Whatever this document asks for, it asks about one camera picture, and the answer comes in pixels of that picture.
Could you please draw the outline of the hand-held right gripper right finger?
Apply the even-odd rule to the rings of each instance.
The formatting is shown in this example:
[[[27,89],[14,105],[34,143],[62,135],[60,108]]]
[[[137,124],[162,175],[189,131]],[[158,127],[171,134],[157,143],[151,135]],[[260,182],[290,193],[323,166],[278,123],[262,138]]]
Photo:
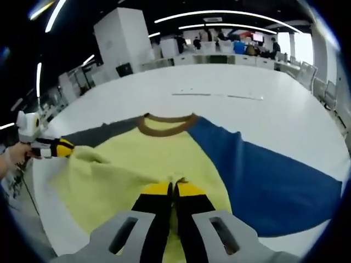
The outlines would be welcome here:
[[[263,245],[256,231],[226,210],[216,210],[203,190],[177,181],[174,205],[187,262],[300,262]]]

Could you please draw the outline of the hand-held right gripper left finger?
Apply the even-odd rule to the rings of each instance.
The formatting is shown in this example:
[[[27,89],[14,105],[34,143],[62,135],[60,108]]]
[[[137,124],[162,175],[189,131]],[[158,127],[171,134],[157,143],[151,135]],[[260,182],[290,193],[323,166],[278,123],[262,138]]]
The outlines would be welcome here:
[[[150,184],[131,210],[118,212],[90,234],[89,243],[57,262],[162,262],[172,209],[170,182]]]

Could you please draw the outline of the person's left hand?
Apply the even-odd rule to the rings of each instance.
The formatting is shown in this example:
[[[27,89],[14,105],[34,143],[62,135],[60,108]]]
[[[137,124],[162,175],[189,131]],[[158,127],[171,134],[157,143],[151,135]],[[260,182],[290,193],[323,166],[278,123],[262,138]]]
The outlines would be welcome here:
[[[17,164],[24,163],[26,156],[30,152],[31,147],[22,142],[6,148],[1,155],[1,174],[6,174],[9,170],[16,169]]]

